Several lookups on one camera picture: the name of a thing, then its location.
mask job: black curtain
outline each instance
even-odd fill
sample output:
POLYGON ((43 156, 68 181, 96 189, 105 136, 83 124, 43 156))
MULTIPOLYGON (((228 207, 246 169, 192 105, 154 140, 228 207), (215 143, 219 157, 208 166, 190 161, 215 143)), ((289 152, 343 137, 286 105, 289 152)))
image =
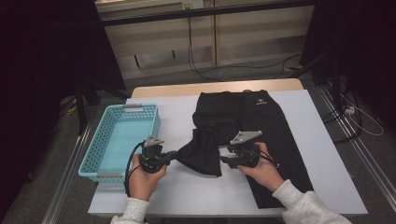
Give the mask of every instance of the black curtain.
POLYGON ((394 89, 396 2, 390 0, 318 1, 306 36, 301 64, 320 53, 327 57, 313 67, 314 81, 332 76, 333 60, 348 87, 372 106, 385 125, 396 129, 394 89))
POLYGON ((46 150, 76 79, 125 88, 103 27, 63 27, 99 20, 91 0, 0 0, 0 220, 46 150))

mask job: black cable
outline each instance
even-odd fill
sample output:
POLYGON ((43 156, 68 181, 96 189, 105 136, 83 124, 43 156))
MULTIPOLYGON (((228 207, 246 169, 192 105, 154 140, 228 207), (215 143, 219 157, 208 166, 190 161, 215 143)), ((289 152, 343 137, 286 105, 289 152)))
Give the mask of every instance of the black cable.
POLYGON ((301 53, 294 54, 294 55, 290 56, 289 58, 287 58, 285 60, 282 60, 279 63, 269 64, 269 65, 263 65, 263 66, 228 65, 228 66, 220 66, 220 67, 210 68, 210 69, 208 69, 206 71, 200 71, 200 73, 206 73, 206 72, 210 72, 210 71, 213 71, 213 70, 216 70, 216 69, 222 69, 222 68, 267 68, 267 67, 274 67, 274 66, 280 65, 282 63, 285 63, 286 61, 290 60, 291 58, 294 58, 294 57, 300 56, 300 55, 301 55, 301 53))
POLYGON ((191 38, 191 33, 192 33, 192 29, 191 29, 191 18, 187 18, 188 22, 189 22, 189 66, 190 69, 195 72, 196 74, 198 74, 200 77, 203 77, 205 79, 209 79, 209 80, 215 80, 218 82, 223 82, 222 80, 213 78, 213 77, 206 77, 204 75, 202 75, 197 68, 195 67, 195 62, 194 62, 194 56, 192 54, 192 38, 191 38))
POLYGON ((289 58, 285 59, 285 60, 282 62, 282 69, 280 70, 280 72, 279 72, 276 76, 272 77, 271 79, 276 79, 277 77, 279 77, 280 75, 282 75, 283 70, 285 69, 285 63, 286 63, 288 60, 290 60, 290 59, 292 59, 292 58, 294 58, 294 57, 296 57, 296 56, 299 56, 299 55, 301 55, 301 54, 300 54, 300 53, 299 53, 299 54, 294 54, 294 55, 290 56, 289 58))
POLYGON ((255 153, 255 152, 253 152, 253 151, 249 151, 249 150, 245 150, 245 149, 244 149, 244 151, 247 152, 247 153, 249 153, 249 154, 258 156, 258 157, 260 157, 260 158, 263 158, 263 159, 265 159, 266 161, 271 162, 271 163, 275 166, 275 168, 278 168, 278 167, 279 167, 279 163, 276 163, 274 160, 272 160, 271 157, 270 157, 267 153, 265 153, 264 151, 261 151, 261 152, 264 153, 264 154, 266 155, 266 157, 264 157, 262 154, 257 154, 257 153, 255 153))
POLYGON ((198 74, 200 77, 206 78, 206 79, 211 79, 211 80, 215 80, 215 81, 219 81, 219 82, 223 82, 223 80, 219 80, 213 77, 206 77, 203 75, 203 73, 207 73, 216 69, 220 69, 220 68, 267 68, 267 67, 273 67, 273 66, 277 66, 280 64, 282 65, 282 70, 280 71, 279 74, 277 74, 276 76, 272 77, 272 79, 275 79, 277 77, 279 77, 280 75, 282 75, 283 70, 285 68, 285 63, 286 61, 296 57, 296 56, 300 56, 302 55, 301 53, 298 54, 294 54, 292 56, 290 56, 289 58, 279 62, 279 63, 274 63, 274 64, 270 64, 270 65, 263 65, 263 66, 245 66, 245 65, 229 65, 229 66, 220 66, 220 67, 214 67, 214 68, 210 68, 207 69, 205 71, 198 71, 198 69, 195 67, 195 62, 194 62, 194 57, 193 57, 193 53, 192 53, 192 28, 191 28, 191 18, 187 18, 188 22, 189 22, 189 66, 191 71, 195 72, 196 74, 198 74))
MULTIPOLYGON (((357 97, 356 97, 356 95, 355 95, 355 93, 353 91, 352 91, 352 96, 354 98, 354 103, 356 104, 356 107, 359 107, 358 99, 357 99, 357 97)), ((355 116, 356 116, 356 118, 358 120, 359 126, 362 127, 361 112, 358 110, 355 113, 355 116)), ((361 134, 361 127, 358 127, 358 130, 356 132, 354 132, 352 135, 350 135, 349 137, 341 139, 341 140, 332 141, 332 142, 334 144, 338 144, 338 143, 343 143, 343 142, 346 142, 346 141, 349 141, 349 140, 352 140, 352 139, 358 137, 361 134)))
POLYGON ((142 166, 142 165, 136 166, 136 167, 131 171, 131 173, 129 173, 129 175, 128 175, 128 180, 131 178, 132 173, 133 173, 137 168, 139 168, 139 167, 141 167, 141 166, 142 166))
POLYGON ((131 194, 130 194, 130 192, 129 192, 129 177, 131 177, 132 172, 133 172, 134 170, 136 170, 136 168, 139 167, 140 165, 137 166, 137 167, 135 167, 135 168, 132 170, 132 172, 128 175, 129 166, 131 165, 131 161, 132 161, 132 158, 134 157, 134 153, 136 152, 136 150, 137 150, 139 147, 142 147, 144 144, 145 144, 145 141, 143 141, 143 142, 141 142, 141 143, 138 143, 138 144, 134 147, 134 150, 132 151, 131 156, 129 157, 128 162, 127 162, 127 164, 126 164, 124 187, 125 187, 125 193, 126 193, 126 195, 127 195, 128 197, 131 197, 131 194))

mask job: human hand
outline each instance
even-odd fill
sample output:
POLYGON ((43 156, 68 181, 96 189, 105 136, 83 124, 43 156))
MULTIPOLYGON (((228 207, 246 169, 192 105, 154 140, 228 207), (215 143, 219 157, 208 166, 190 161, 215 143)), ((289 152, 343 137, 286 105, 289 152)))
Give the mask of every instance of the human hand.
MULTIPOLYGON (((267 145, 265 145, 265 143, 255 143, 255 145, 257 145, 261 151, 268 154, 267 145)), ((265 186, 272 192, 276 191, 283 182, 285 182, 275 166, 263 158, 260 158, 259 163, 254 168, 242 165, 239 165, 237 168, 243 174, 253 177, 259 184, 265 186)))
POLYGON ((157 187, 158 181, 166 174, 166 165, 163 166, 159 172, 155 174, 149 174, 146 173, 142 167, 140 167, 139 156, 140 154, 135 154, 132 158, 132 170, 138 166, 139 167, 134 170, 134 172, 131 174, 131 177, 129 178, 129 192, 131 198, 148 202, 151 194, 157 187))

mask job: black clothing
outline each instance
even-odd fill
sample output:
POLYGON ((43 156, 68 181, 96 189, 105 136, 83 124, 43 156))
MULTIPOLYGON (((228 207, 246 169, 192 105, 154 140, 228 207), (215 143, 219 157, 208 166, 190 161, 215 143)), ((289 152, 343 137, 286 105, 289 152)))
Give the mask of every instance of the black clothing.
MULTIPOLYGON (((193 139, 177 160, 204 175, 220 176, 219 146, 229 145, 239 131, 262 131, 250 140, 264 142, 284 177, 301 192, 313 190, 300 151, 280 106, 267 91, 201 93, 195 113, 193 139)), ((259 208, 280 207, 272 192, 247 176, 259 208)))

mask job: electrical cable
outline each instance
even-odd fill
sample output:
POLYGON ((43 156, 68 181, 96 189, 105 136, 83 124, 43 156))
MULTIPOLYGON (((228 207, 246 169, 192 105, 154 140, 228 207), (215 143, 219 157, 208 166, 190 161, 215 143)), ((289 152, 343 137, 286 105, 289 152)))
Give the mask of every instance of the electrical cable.
POLYGON ((277 65, 283 64, 283 65, 282 65, 282 70, 280 71, 280 73, 277 74, 276 76, 274 76, 274 77, 271 78, 271 79, 275 79, 275 78, 279 77, 280 75, 282 75, 283 70, 284 70, 284 68, 285 68, 285 63, 286 63, 288 60, 290 60, 290 59, 292 59, 292 58, 294 58, 294 57, 296 57, 296 56, 302 55, 301 53, 297 53, 297 54, 294 54, 294 55, 292 55, 292 56, 289 56, 287 59, 282 60, 282 61, 279 62, 279 63, 269 64, 269 65, 263 65, 263 66, 228 65, 228 66, 219 66, 219 67, 210 68, 210 69, 207 69, 207 70, 205 70, 205 71, 198 71, 198 69, 195 67, 195 62, 194 62, 193 53, 192 53, 192 28, 191 28, 191 18, 187 18, 187 20, 188 20, 188 23, 189 23, 189 66, 190 66, 191 71, 195 72, 195 73, 198 74, 200 77, 203 77, 203 78, 205 78, 205 79, 210 79, 210 80, 215 80, 215 81, 223 82, 223 80, 219 80, 219 79, 216 79, 216 78, 213 78, 213 77, 206 77, 206 76, 203 75, 203 73, 207 73, 207 72, 210 72, 210 71, 213 71, 213 70, 217 70, 217 69, 222 69, 222 68, 253 68, 253 69, 255 69, 255 68, 273 67, 273 66, 277 66, 277 65))
MULTIPOLYGON (((353 96, 353 98, 354 98, 354 101, 355 101, 356 105, 358 105, 358 99, 357 99, 357 97, 356 97, 356 95, 355 95, 355 93, 354 93, 353 91, 352 91, 352 96, 353 96)), ((358 119, 359 125, 362 127, 361 113, 360 113, 359 110, 358 110, 358 113, 355 113, 355 116, 356 116, 357 119, 358 119)), ((361 128, 359 128, 356 132, 354 132, 354 133, 353 133, 352 135, 350 135, 349 137, 347 137, 347 138, 345 138, 345 139, 342 139, 342 140, 333 141, 333 142, 334 142, 335 144, 343 143, 343 142, 346 142, 346 141, 349 141, 349 140, 352 140, 352 139, 358 137, 360 134, 361 134, 361 128)))
POLYGON ((188 20, 188 22, 189 22, 189 66, 190 66, 190 69, 191 69, 193 72, 195 72, 196 74, 198 74, 200 77, 203 77, 203 78, 205 78, 205 79, 215 80, 215 81, 218 81, 218 82, 223 82, 222 80, 219 80, 219 79, 217 79, 217 78, 206 77, 206 76, 202 75, 202 73, 200 73, 200 72, 197 70, 197 68, 195 67, 194 57, 193 57, 193 54, 192 54, 192 38, 191 38, 191 36, 192 36, 192 34, 191 34, 191 33, 192 33, 192 29, 191 29, 191 18, 187 18, 187 20, 188 20))
POLYGON ((132 150, 131 156, 128 159, 128 162, 126 164, 126 168, 125 168, 125 180, 124 180, 124 187, 125 187, 125 193, 126 195, 128 195, 128 197, 131 196, 130 192, 129 192, 129 178, 131 177, 131 174, 134 172, 134 170, 136 170, 138 167, 140 167, 140 165, 136 166, 131 173, 128 174, 129 172, 129 166, 131 165, 131 161, 132 158, 134 157, 134 153, 136 152, 136 150, 139 147, 142 147, 145 144, 145 141, 138 143, 135 147, 134 150, 132 150))
POLYGON ((353 107, 355 107, 358 111, 360 111, 362 114, 364 114, 365 116, 367 116, 369 119, 371 119, 380 129, 381 129, 381 133, 370 133, 369 131, 363 129, 361 127, 361 125, 359 125, 349 114, 349 118, 351 119, 351 121, 353 123, 355 123, 356 126, 358 126, 360 129, 362 129, 364 132, 373 135, 373 136, 380 136, 384 133, 384 129, 382 128, 382 126, 375 120, 373 119, 370 115, 368 115, 366 112, 364 112, 363 110, 361 110, 360 108, 358 108, 356 105, 352 104, 343 94, 341 94, 341 96, 346 99, 346 101, 348 101, 353 107))

